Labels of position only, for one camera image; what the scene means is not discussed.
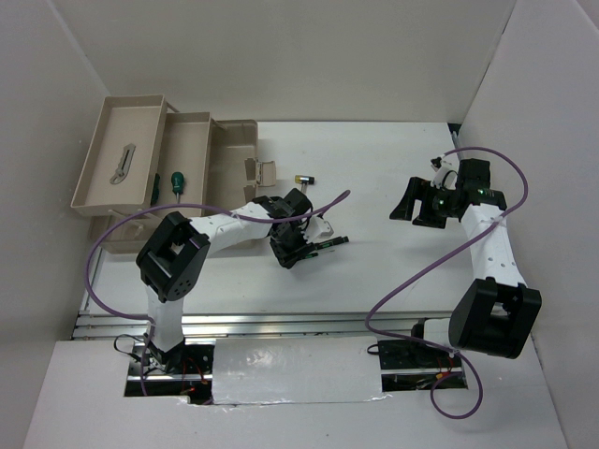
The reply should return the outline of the red black precision screwdriver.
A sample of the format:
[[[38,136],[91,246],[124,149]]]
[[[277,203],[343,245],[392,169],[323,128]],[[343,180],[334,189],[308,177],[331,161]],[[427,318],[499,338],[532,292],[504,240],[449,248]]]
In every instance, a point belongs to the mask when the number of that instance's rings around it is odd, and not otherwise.
[[[321,241],[321,242],[311,243],[310,248],[313,252],[317,252],[317,251],[329,249],[329,248],[337,246],[337,245],[345,244],[348,241],[349,241],[348,237],[336,237],[336,238],[328,239],[328,240]]]

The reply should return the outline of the short green screwdriver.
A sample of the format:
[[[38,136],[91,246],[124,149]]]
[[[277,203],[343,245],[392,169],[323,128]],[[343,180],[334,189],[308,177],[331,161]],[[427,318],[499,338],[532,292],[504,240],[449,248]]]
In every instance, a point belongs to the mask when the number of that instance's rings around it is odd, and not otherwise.
[[[172,193],[175,195],[175,201],[181,202],[181,196],[183,195],[185,179],[181,171],[175,171],[171,175],[171,188]]]

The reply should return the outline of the long green screwdriver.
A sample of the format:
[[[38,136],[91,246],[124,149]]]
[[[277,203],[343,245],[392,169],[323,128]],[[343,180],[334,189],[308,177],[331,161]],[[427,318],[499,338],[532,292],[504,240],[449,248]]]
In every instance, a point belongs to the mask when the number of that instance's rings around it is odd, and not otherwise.
[[[154,175],[154,179],[153,179],[153,189],[152,189],[152,195],[151,195],[151,202],[150,205],[153,207],[160,196],[160,175],[158,173],[156,173]]]

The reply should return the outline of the silver adjustable wrench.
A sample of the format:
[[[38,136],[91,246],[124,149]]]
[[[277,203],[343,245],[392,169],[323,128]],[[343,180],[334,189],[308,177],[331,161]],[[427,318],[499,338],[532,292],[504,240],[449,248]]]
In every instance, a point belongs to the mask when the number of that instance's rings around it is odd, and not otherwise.
[[[137,146],[134,143],[129,143],[123,147],[122,157],[110,178],[111,185],[117,185],[126,179],[136,148]]]

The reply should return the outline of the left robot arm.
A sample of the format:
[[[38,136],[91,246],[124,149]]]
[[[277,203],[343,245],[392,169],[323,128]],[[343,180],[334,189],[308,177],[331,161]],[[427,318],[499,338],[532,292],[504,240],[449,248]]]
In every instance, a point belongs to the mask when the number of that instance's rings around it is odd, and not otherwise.
[[[235,210],[233,216],[214,214],[190,219],[177,211],[168,214],[136,259],[148,296],[153,364],[165,373],[183,365],[183,299],[196,286],[209,255],[245,241],[269,238],[279,265],[290,269],[314,251],[314,244],[305,236],[303,221],[260,221],[300,217],[312,209],[308,197],[294,188],[284,197],[260,196]]]

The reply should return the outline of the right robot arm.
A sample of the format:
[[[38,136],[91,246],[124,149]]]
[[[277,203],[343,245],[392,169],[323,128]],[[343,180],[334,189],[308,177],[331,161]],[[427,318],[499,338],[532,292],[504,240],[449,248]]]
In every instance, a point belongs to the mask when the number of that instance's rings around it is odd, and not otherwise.
[[[457,219],[470,246],[474,280],[448,323],[448,341],[457,349],[517,358],[541,309],[540,292],[519,273],[503,213],[504,194],[490,188],[490,162],[464,159],[457,166],[437,157],[431,181],[412,177],[391,220],[443,229]]]

